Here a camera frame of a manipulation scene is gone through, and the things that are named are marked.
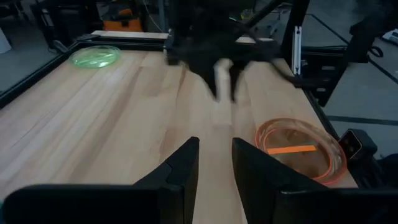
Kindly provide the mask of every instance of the floor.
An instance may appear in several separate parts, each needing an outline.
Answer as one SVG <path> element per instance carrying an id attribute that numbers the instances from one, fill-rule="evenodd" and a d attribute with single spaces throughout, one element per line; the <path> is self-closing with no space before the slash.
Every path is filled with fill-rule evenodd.
<path id="1" fill-rule="evenodd" d="M 339 33 L 344 39 L 349 40 L 349 27 L 360 21 L 366 10 L 358 8 L 357 0 L 311 0 L 308 13 L 316 15 L 319 19 Z M 260 34 L 267 22 L 276 17 L 272 15 L 259 24 Z M 284 21 L 288 14 L 282 15 L 282 24 L 275 39 L 283 36 Z M 0 27 L 11 39 L 13 50 L 0 54 L 0 91 L 6 90 L 22 77 L 33 72 L 40 65 L 48 62 L 55 54 L 47 50 L 47 45 L 40 31 L 35 25 L 14 18 L 0 19 Z M 303 45 L 325 46 L 345 45 L 336 35 L 322 26 L 311 16 L 305 18 L 303 25 Z M 374 45 L 384 51 L 383 58 L 372 59 L 382 68 L 398 78 L 398 47 L 376 40 Z M 353 64 L 346 71 L 339 82 L 324 112 L 331 116 L 332 124 L 338 134 L 342 135 L 348 128 L 363 129 L 378 145 L 376 158 L 397 153 L 394 144 L 398 143 L 398 85 L 385 76 L 380 70 L 370 63 Z M 367 118 L 376 120 L 392 120 L 387 122 L 393 125 L 367 124 L 359 121 L 342 122 L 340 117 Z"/>
<path id="2" fill-rule="evenodd" d="M 34 17 L 29 10 L 29 4 L 33 2 L 32 0 L 22 2 L 32 22 L 34 22 Z M 0 27 L 12 46 L 12 50 L 0 54 L 0 91 L 4 91 L 47 63 L 56 54 L 48 51 L 47 44 L 37 26 L 23 18 L 15 19 L 12 16 L 2 18 Z"/>

